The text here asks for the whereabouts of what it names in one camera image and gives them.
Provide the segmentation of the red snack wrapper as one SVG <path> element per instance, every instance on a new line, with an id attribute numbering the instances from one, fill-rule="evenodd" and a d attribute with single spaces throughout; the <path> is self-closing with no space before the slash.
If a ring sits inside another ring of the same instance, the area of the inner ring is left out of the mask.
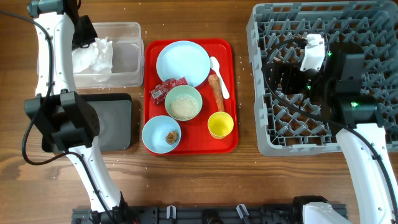
<path id="1" fill-rule="evenodd" d="M 167 93 L 176 86 L 187 85 L 185 77 L 180 79 L 169 78 L 150 91 L 150 98 L 155 105 L 164 102 Z"/>

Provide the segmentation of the brown food scrap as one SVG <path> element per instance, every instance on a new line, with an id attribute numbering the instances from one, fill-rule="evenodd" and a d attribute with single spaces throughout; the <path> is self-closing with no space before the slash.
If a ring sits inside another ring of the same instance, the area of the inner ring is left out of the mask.
<path id="1" fill-rule="evenodd" d="M 175 144 L 178 140 L 178 132 L 177 131 L 169 132 L 168 135 L 166 135 L 165 140 L 170 145 Z"/>

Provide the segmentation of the small light blue bowl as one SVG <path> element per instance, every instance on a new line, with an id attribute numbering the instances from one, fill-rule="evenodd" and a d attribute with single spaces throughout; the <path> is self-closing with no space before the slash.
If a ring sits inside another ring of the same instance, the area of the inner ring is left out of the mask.
<path id="1" fill-rule="evenodd" d="M 165 137 L 171 131 L 178 132 L 178 140 L 175 144 L 170 145 L 166 142 Z M 180 125 L 166 115 L 159 115 L 151 118 L 142 130 L 142 141 L 145 147 L 155 154 L 166 154 L 173 151 L 180 143 L 182 131 Z"/>

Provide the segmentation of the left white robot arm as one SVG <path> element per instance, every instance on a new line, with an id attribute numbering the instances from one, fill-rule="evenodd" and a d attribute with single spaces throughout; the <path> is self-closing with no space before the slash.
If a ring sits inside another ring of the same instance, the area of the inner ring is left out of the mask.
<path id="1" fill-rule="evenodd" d="M 27 138 L 32 127 L 42 134 L 45 150 L 56 147 L 75 166 L 91 200 L 93 223 L 135 223 L 135 215 L 112 181 L 100 152 L 100 121 L 95 109 L 76 92 L 72 50 L 88 44 L 85 34 L 75 34 L 84 18 L 77 1 L 31 1 L 27 10 L 39 41 L 39 81 L 35 98 L 26 100 L 30 118 L 22 140 L 27 156 Z"/>

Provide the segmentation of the orange carrot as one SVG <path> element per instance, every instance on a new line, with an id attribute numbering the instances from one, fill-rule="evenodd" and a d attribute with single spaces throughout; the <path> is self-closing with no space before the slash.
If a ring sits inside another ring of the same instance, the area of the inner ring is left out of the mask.
<path id="1" fill-rule="evenodd" d="M 211 74 L 208 77 L 208 83 L 213 90 L 213 95 L 218 107 L 218 111 L 224 111 L 223 95 L 221 92 L 220 80 L 216 74 Z"/>

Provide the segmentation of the green bowl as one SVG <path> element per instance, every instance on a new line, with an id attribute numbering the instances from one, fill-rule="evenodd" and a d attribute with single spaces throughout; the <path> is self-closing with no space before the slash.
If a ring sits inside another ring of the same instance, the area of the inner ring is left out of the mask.
<path id="1" fill-rule="evenodd" d="M 189 86 L 189 85 L 180 85 L 180 86 L 176 86 L 175 88 L 171 89 L 165 97 L 165 101 L 164 101 L 165 109 L 166 109 L 166 112 L 170 116 L 171 116 L 171 114 L 169 112 L 169 106 L 170 106 L 171 101 L 174 100 L 178 95 L 182 95 L 182 94 L 192 95 L 197 100 L 197 102 L 199 104 L 199 112 L 201 111 L 201 108 L 203 106 L 203 100 L 202 100 L 202 97 L 201 97 L 201 94 L 199 93 L 199 91 L 196 88 Z"/>

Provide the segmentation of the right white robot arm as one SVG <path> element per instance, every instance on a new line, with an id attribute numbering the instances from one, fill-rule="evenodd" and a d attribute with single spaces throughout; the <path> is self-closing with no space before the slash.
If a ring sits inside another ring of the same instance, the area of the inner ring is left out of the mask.
<path id="1" fill-rule="evenodd" d="M 332 126 L 349 167 L 364 223 L 397 223 L 397 181 L 386 149 L 382 113 L 374 97 L 362 95 L 361 72 L 365 53 L 354 43 L 295 39 L 304 50 L 301 63 L 274 62 L 268 55 L 262 72 L 272 96 L 289 109 Z M 303 93 L 322 104 L 314 115 L 282 99 Z"/>

